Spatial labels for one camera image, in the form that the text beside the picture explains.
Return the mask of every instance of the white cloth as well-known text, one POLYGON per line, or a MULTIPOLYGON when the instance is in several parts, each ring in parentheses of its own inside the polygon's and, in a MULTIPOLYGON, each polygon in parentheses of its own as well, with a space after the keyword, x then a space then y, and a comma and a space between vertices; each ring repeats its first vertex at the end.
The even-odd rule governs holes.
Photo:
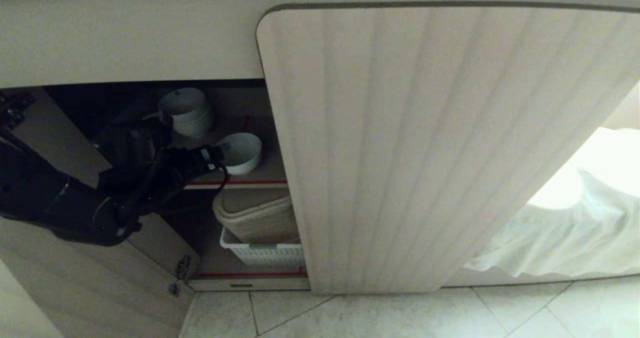
POLYGON ((640 131, 599 128, 464 267, 513 277, 640 267, 640 131))

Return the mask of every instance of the tile floor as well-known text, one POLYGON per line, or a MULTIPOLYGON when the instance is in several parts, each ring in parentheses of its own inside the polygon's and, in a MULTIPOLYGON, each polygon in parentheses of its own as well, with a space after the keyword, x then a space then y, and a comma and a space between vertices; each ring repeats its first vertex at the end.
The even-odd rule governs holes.
POLYGON ((640 276, 430 294, 202 292, 180 338, 640 338, 640 276))

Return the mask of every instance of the plastic storage container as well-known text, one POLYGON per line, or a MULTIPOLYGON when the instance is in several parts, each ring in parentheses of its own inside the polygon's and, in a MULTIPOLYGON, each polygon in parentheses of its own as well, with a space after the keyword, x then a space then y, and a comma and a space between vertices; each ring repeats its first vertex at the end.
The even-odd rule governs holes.
POLYGON ((241 243, 299 243, 287 188, 227 189, 213 200, 215 218, 241 243))
POLYGON ((245 244, 222 228, 220 245, 252 267, 304 267, 302 244, 245 244))

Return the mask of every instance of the open cabinet door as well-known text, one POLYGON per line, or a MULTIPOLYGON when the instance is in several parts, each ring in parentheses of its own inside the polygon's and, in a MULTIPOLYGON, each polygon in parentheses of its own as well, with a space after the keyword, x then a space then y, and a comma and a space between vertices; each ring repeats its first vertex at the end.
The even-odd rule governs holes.
POLYGON ((260 21, 315 292, 438 290, 638 82, 637 9, 499 5, 286 5, 260 21))
MULTIPOLYGON (((108 169, 43 89, 13 134, 61 172, 95 187, 108 169)), ((199 256, 161 217, 141 219, 142 231, 113 247, 67 242, 47 229, 0 219, 0 260, 65 337, 174 338, 194 297, 169 291, 183 256, 190 271, 199 256)))

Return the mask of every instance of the ribbed door panel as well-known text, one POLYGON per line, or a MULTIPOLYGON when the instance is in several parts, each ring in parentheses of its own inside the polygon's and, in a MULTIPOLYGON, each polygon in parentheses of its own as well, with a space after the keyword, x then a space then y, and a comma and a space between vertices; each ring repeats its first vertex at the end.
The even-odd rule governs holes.
POLYGON ((311 287, 437 290, 640 78, 640 15, 289 9, 258 46, 311 287))

